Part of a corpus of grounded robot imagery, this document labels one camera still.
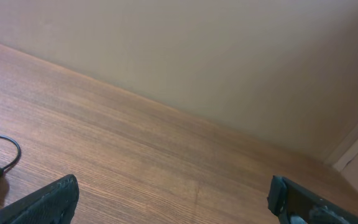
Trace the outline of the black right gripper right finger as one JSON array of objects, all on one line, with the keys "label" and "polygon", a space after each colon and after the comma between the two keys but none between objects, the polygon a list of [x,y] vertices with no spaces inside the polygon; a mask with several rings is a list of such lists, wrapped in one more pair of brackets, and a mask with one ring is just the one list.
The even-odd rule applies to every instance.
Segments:
[{"label": "black right gripper right finger", "polygon": [[286,177],[272,177],[267,200],[280,224],[358,224],[357,216]]}]

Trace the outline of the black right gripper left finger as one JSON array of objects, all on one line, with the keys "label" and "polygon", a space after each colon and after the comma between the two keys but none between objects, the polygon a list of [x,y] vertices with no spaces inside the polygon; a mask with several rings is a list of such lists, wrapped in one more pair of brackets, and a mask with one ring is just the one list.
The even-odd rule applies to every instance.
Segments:
[{"label": "black right gripper left finger", "polygon": [[70,224],[79,200],[73,174],[0,209],[0,224]]}]

